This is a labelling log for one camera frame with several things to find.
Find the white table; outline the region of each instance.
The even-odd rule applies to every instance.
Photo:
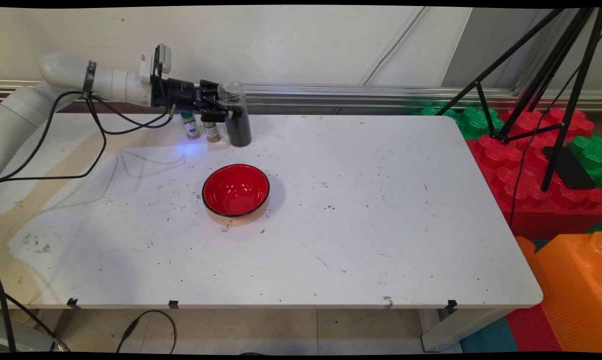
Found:
[[[130,115],[147,121],[152,115]],[[100,115],[111,130],[129,127]],[[444,116],[251,116],[253,142],[187,139],[180,118],[109,136],[86,178],[0,184],[0,275],[32,308],[412,308],[458,311],[423,336],[458,341],[543,297]],[[4,174],[19,166],[42,129]],[[88,114],[57,114],[20,176],[81,174],[101,146]],[[219,167],[262,169],[244,218],[207,210]]]

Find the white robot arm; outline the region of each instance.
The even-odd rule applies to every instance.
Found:
[[[39,69],[43,81],[32,88],[17,89],[0,104],[0,174],[28,137],[48,120],[52,104],[63,92],[91,87],[90,92],[106,100],[143,107],[165,106],[166,101],[152,93],[153,82],[161,81],[154,79],[158,65],[163,73],[170,72],[171,50],[164,44],[157,46],[154,53],[141,55],[138,73],[97,65],[72,54],[55,52],[42,57]],[[65,96],[56,111],[78,98],[79,95]]]
[[[200,80],[200,84],[195,86],[186,80],[162,79],[161,74],[168,74],[171,69],[171,50],[164,44],[159,44],[153,53],[141,55],[139,72],[110,68],[58,52],[42,57],[39,69],[43,82],[33,88],[18,89],[0,104],[0,175],[28,137],[51,119],[52,109],[63,109],[81,96],[79,93],[71,94],[58,100],[61,94],[70,91],[82,92],[90,102],[92,94],[95,94],[98,100],[165,107],[166,111],[171,109],[167,121],[175,110],[200,112],[201,121],[214,123],[223,123],[228,117],[240,119],[243,112],[240,107],[219,102],[219,84],[215,82]],[[235,136],[249,134],[247,121],[236,123],[234,132],[228,132],[230,138],[234,133]],[[162,125],[141,124],[140,127]]]

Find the clear plastic jar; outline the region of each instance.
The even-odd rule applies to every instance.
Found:
[[[225,118],[227,134],[230,137],[230,144],[237,148],[242,148],[252,141],[250,132],[250,116],[248,115],[248,106],[245,102],[245,90],[243,84],[238,81],[226,81],[218,86],[219,102],[229,110],[240,110],[241,116],[232,114]]]

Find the red bowl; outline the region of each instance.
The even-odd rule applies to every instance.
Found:
[[[268,194],[267,176],[246,164],[224,166],[203,184],[203,203],[211,212],[224,217],[253,212],[265,202]]]

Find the black cable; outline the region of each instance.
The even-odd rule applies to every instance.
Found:
[[[602,31],[601,31],[601,35],[596,40],[596,43],[601,41],[601,39],[602,39]],[[514,184],[514,194],[512,194],[512,209],[509,213],[509,227],[510,228],[512,228],[512,221],[514,220],[514,205],[516,203],[516,188],[518,187],[518,181],[521,179],[521,173],[523,173],[523,160],[525,159],[525,151],[527,151],[527,148],[530,147],[530,144],[534,140],[534,137],[536,136],[536,132],[539,130],[539,126],[541,126],[541,121],[543,120],[543,117],[545,116],[545,114],[550,112],[550,109],[552,109],[552,107],[554,106],[554,103],[556,103],[556,101],[559,100],[559,97],[561,96],[561,94],[563,94],[565,89],[568,87],[568,85],[572,81],[572,78],[574,78],[574,76],[579,72],[579,69],[580,69],[580,64],[579,64],[579,66],[577,66],[577,68],[572,73],[572,75],[570,75],[570,78],[565,82],[565,85],[563,85],[563,88],[561,89],[561,91],[559,91],[559,94],[557,94],[557,96],[554,98],[554,100],[552,100],[552,103],[550,103],[550,105],[547,107],[547,109],[545,109],[543,114],[541,114],[541,117],[539,117],[539,121],[536,124],[536,128],[534,129],[534,132],[532,132],[532,135],[530,136],[530,141],[527,142],[527,145],[523,149],[523,153],[521,154],[521,166],[519,166],[519,168],[518,168],[518,176],[516,176],[516,182]]]
[[[170,350],[170,354],[174,352],[174,348],[177,346],[177,326],[174,323],[174,320],[172,319],[172,317],[170,317],[170,315],[166,314],[165,312],[162,312],[161,310],[147,310],[143,314],[140,314],[136,319],[134,319],[134,321],[132,321],[132,323],[129,326],[127,326],[127,330],[125,330],[125,332],[123,333],[121,342],[118,343],[118,347],[116,348],[117,353],[121,351],[121,346],[123,346],[123,342],[129,337],[129,335],[132,334],[132,332],[136,328],[136,325],[138,325],[141,317],[147,313],[161,313],[161,314],[165,315],[165,317],[170,319],[170,322],[172,323],[172,328],[174,329],[174,343],[172,344],[172,349]]]
[[[58,338],[58,336],[56,336],[56,334],[52,330],[50,330],[50,328],[47,327],[47,325],[45,325],[42,321],[40,321],[40,319],[38,319],[38,317],[36,317],[36,315],[34,315],[33,312],[31,312],[24,305],[22,305],[22,303],[18,302],[15,298],[13,298],[12,296],[10,296],[10,294],[8,294],[6,292],[5,292],[5,297],[9,301],[11,301],[12,303],[14,303],[14,305],[18,306],[21,310],[23,310],[24,312],[26,312],[29,315],[29,317],[31,317],[33,321],[36,321],[36,323],[38,324],[38,326],[40,326],[47,333],[47,335],[49,335],[50,337],[54,338],[54,341],[61,342],[61,340]]]
[[[10,347],[10,353],[17,351],[17,343],[14,341],[14,330],[12,329],[12,320],[10,319],[10,310],[8,309],[8,300],[5,297],[5,289],[3,289],[3,283],[0,278],[0,301],[1,311],[3,312],[3,322],[5,323],[5,333],[8,338],[8,347]]]
[[[163,74],[162,69],[163,69],[163,65],[160,64],[159,65],[159,74],[158,74],[158,77],[159,77],[159,84],[161,86],[159,86],[159,89],[161,89],[161,95],[163,96],[163,99],[165,100],[165,110],[163,111],[163,114],[161,114],[161,116],[159,116],[159,117],[155,118],[154,120],[151,120],[151,121],[149,121],[147,123],[140,123],[140,122],[136,122],[136,121],[132,120],[131,118],[125,116],[124,114],[118,112],[116,109],[114,109],[113,107],[111,107],[111,105],[107,104],[104,100],[102,100],[102,98],[100,96],[92,95],[92,97],[95,98],[97,101],[99,101],[104,107],[107,107],[108,109],[112,110],[112,112],[114,112],[114,114],[117,114],[118,116],[120,116],[123,119],[129,121],[130,123],[133,123],[134,125],[138,125],[138,127],[134,127],[132,129],[123,130],[123,131],[108,131],[108,130],[104,130],[104,132],[106,134],[109,134],[109,135],[122,135],[122,134],[127,134],[127,133],[134,132],[134,131],[136,131],[138,129],[141,129],[141,128],[158,129],[158,128],[162,128],[163,126],[165,126],[168,123],[170,123],[170,121],[172,120],[172,118],[168,117],[168,120],[165,121],[164,123],[160,124],[160,125],[150,125],[150,124],[158,121],[159,119],[163,118],[168,113],[168,107],[169,107],[168,104],[170,104],[170,100],[168,98],[166,98],[166,96],[165,96],[165,86],[163,85],[163,81],[161,80],[161,77],[162,77],[162,74]],[[96,109],[94,107],[94,104],[92,103],[91,98],[89,98],[88,100],[90,101],[90,103],[92,105],[92,108]]]
[[[23,162],[23,164],[21,164],[21,166],[19,166],[19,168],[17,168],[15,171],[13,171],[12,173],[9,173],[6,176],[0,177],[0,183],[4,183],[4,182],[12,182],[15,180],[61,180],[61,179],[79,179],[79,178],[84,178],[87,175],[89,175],[92,171],[92,169],[94,169],[94,167],[96,166],[97,162],[99,162],[101,156],[103,155],[103,153],[105,152],[105,148],[107,146],[107,137],[106,134],[109,135],[121,135],[121,134],[127,134],[127,133],[131,133],[134,132],[135,130],[141,129],[141,128],[151,128],[151,129],[157,129],[157,128],[161,128],[165,125],[167,125],[171,119],[172,116],[168,117],[168,120],[166,120],[164,123],[160,124],[160,125],[150,125],[151,123],[154,123],[155,121],[160,120],[161,118],[163,118],[165,116],[165,114],[167,114],[168,112],[168,104],[170,104],[170,101],[168,100],[168,98],[166,98],[165,96],[165,89],[164,89],[164,85],[163,82],[161,81],[161,65],[159,66],[159,84],[161,84],[160,89],[161,89],[161,94],[163,94],[163,98],[166,100],[165,102],[165,110],[163,111],[163,114],[151,121],[149,121],[148,123],[138,123],[136,121],[133,121],[132,119],[124,116],[123,114],[121,114],[120,112],[114,110],[109,104],[104,103],[98,96],[95,95],[90,95],[87,98],[85,98],[85,103],[88,106],[88,110],[90,110],[90,114],[92,115],[92,117],[94,118],[95,123],[97,123],[97,126],[99,126],[99,130],[101,132],[101,135],[103,136],[103,147],[101,148],[101,151],[99,153],[99,155],[97,156],[97,158],[95,159],[94,163],[92,164],[92,166],[90,166],[90,168],[88,169],[88,171],[86,171],[84,174],[82,175],[71,175],[71,176],[44,176],[44,177],[13,177],[15,176],[17,173],[19,173],[21,170],[23,170],[23,168],[25,166],[27,166],[27,164],[29,164],[29,162],[33,159],[34,155],[36,155],[36,153],[38,152],[38,150],[40,149],[41,145],[43,145],[43,141],[45,140],[45,138],[47,137],[47,132],[50,129],[51,123],[52,123],[52,117],[54,116],[54,112],[56,112],[56,106],[58,105],[59,101],[62,100],[62,98],[64,98],[65,96],[68,95],[72,95],[72,94],[83,94],[83,92],[81,91],[68,91],[65,93],[62,93],[61,95],[59,95],[56,100],[54,101],[54,104],[52,105],[52,109],[50,111],[50,114],[47,118],[47,123],[45,125],[45,129],[43,130],[43,134],[41,136],[41,138],[38,141],[38,144],[36,144],[36,147],[34,148],[34,150],[32,151],[32,153],[29,155],[29,157],[26,159],[25,162]],[[105,130],[99,120],[99,116],[97,115],[96,112],[96,108],[94,107],[94,103],[92,102],[91,98],[92,96],[95,96],[95,98],[101,102],[103,105],[105,105],[106,107],[108,107],[109,109],[113,110],[116,114],[118,114],[118,116],[123,117],[125,120],[130,121],[132,123],[134,123],[135,125],[139,125],[138,127],[134,127],[132,129],[129,130],[123,130],[123,131],[118,131],[118,132],[113,132],[113,131],[108,131]]]
[[[23,170],[23,168],[25,166],[27,166],[27,164],[29,164],[29,162],[31,161],[31,159],[38,152],[38,149],[40,149],[41,145],[43,145],[43,141],[45,140],[45,137],[47,136],[47,132],[49,131],[50,125],[52,123],[52,117],[54,116],[54,112],[56,111],[56,105],[58,105],[59,101],[62,100],[62,98],[65,98],[65,96],[72,95],[72,94],[79,94],[80,95],[80,94],[82,94],[82,92],[80,92],[80,91],[68,91],[68,92],[62,93],[61,95],[59,95],[56,98],[56,100],[54,101],[54,104],[52,105],[52,110],[50,111],[50,114],[47,117],[47,124],[45,125],[45,129],[43,130],[43,134],[42,134],[41,138],[38,140],[38,144],[36,144],[36,147],[34,148],[34,150],[32,151],[32,153],[29,155],[29,157],[27,158],[27,160],[25,162],[23,162],[23,164],[21,166],[19,166],[19,168],[17,168],[16,170],[12,171],[12,173],[9,173],[8,175],[6,175],[4,177],[0,177],[0,183],[5,182],[8,178],[13,177],[17,173],[19,173],[19,171]]]

